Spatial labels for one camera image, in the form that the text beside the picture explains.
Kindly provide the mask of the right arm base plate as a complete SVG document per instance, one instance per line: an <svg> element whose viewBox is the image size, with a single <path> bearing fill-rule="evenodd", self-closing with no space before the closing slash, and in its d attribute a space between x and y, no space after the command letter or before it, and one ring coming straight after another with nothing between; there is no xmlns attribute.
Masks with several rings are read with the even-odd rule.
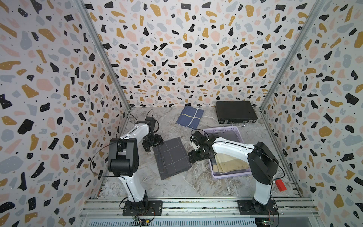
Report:
<svg viewBox="0 0 363 227"><path fill-rule="evenodd" d="M278 215L278 208L272 199L266 205L260 204L254 199L238 200L237 208L240 215Z"/></svg>

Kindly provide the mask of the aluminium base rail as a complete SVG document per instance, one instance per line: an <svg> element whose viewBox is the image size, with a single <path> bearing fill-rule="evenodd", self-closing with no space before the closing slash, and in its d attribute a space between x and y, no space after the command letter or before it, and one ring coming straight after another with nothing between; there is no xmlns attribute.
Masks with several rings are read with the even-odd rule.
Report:
<svg viewBox="0 0 363 227"><path fill-rule="evenodd" d="M322 227L309 198L273 198L262 214L249 198L152 198L147 211L133 212L121 198L87 200L80 227Z"/></svg>

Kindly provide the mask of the plain grey pillowcase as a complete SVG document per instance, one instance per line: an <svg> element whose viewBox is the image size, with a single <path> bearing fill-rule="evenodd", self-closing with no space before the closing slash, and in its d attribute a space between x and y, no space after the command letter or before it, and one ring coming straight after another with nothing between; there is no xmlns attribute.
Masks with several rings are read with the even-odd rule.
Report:
<svg viewBox="0 0 363 227"><path fill-rule="evenodd" d="M230 130L230 131L220 131L220 132L215 132L212 133L215 136L219 136L222 137L226 140L230 140L230 141L234 141L234 142L238 142L238 143L242 143L242 138L240 136L239 133L237 133L235 130Z"/></svg>

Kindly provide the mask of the blue pillowcase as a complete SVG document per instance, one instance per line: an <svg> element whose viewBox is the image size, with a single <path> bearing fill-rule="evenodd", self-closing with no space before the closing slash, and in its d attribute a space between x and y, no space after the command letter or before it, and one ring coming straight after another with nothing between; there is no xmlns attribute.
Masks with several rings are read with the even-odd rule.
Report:
<svg viewBox="0 0 363 227"><path fill-rule="evenodd" d="M204 110L202 109L185 106L176 123L184 127L197 129L203 114Z"/></svg>

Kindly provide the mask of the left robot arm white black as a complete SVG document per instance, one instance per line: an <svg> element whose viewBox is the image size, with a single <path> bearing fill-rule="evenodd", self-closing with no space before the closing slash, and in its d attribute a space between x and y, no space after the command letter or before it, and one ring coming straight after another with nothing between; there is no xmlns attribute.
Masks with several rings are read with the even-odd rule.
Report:
<svg viewBox="0 0 363 227"><path fill-rule="evenodd" d="M108 171L123 183L132 203L147 200L146 190L136 174L140 163L138 144L141 143L144 150L150 152L152 147L164 142L157 134L157 124L154 117L147 116L144 121L137 121L124 136L111 139L109 144Z"/></svg>

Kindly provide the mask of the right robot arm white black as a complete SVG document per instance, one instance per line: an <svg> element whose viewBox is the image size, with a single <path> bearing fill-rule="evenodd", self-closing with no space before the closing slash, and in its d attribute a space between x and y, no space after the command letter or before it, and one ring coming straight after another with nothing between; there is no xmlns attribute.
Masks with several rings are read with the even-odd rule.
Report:
<svg viewBox="0 0 363 227"><path fill-rule="evenodd" d="M279 162L264 143L243 144L216 135L207 137L198 131L192 134L190 143L193 150L188 153L188 156L192 164L211 159L216 154L229 155L248 163L252 176L256 180L253 206L266 208L271 199L271 188Z"/></svg>

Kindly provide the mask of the black briefcase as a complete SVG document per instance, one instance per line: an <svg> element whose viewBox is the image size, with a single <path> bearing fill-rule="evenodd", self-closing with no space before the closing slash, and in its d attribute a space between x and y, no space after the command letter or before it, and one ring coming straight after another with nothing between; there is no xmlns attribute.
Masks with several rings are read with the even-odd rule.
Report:
<svg viewBox="0 0 363 227"><path fill-rule="evenodd" d="M250 101L217 101L215 106L220 124L248 124L258 120Z"/></svg>

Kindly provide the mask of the grey checked pillowcase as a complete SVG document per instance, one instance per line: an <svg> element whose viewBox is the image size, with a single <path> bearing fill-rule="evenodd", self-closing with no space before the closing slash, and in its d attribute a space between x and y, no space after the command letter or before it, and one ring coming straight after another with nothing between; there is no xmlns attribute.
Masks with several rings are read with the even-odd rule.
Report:
<svg viewBox="0 0 363 227"><path fill-rule="evenodd" d="M188 171L192 165L180 137L153 148L161 180Z"/></svg>

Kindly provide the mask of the lilac plastic basket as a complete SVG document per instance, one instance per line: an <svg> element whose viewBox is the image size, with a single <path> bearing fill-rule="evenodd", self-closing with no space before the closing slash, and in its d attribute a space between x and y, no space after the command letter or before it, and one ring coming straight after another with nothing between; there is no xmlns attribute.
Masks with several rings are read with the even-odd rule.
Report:
<svg viewBox="0 0 363 227"><path fill-rule="evenodd" d="M204 129L205 135L216 135L237 143L244 143L236 126ZM251 175L249 164L226 154L216 154L209 160L214 179Z"/></svg>

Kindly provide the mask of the red block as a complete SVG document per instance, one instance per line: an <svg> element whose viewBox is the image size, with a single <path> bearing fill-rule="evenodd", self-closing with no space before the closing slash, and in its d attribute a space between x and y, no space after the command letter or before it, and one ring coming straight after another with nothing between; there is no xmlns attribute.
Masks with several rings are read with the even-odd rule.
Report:
<svg viewBox="0 0 363 227"><path fill-rule="evenodd" d="M284 182L282 181L282 179L275 180L275 184L276 184L276 186L277 186L277 188L278 188L278 190L280 192L283 192L283 191L287 190L287 188L286 188Z"/></svg>

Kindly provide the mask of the beige grey pillowcase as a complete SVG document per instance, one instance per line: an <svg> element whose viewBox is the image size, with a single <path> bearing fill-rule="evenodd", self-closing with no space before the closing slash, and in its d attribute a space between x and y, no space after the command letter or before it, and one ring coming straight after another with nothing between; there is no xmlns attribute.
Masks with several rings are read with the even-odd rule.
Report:
<svg viewBox="0 0 363 227"><path fill-rule="evenodd" d="M213 171L219 173L228 173L232 171L248 170L249 164L246 161L234 158L226 154L216 154L216 163L213 164Z"/></svg>

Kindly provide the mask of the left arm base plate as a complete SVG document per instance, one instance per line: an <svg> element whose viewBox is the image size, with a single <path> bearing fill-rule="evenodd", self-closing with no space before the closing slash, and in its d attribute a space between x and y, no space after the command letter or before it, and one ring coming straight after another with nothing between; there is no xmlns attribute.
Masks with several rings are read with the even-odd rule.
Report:
<svg viewBox="0 0 363 227"><path fill-rule="evenodd" d="M132 202L127 201L124 205L123 216L161 216L163 210L162 200L140 201Z"/></svg>

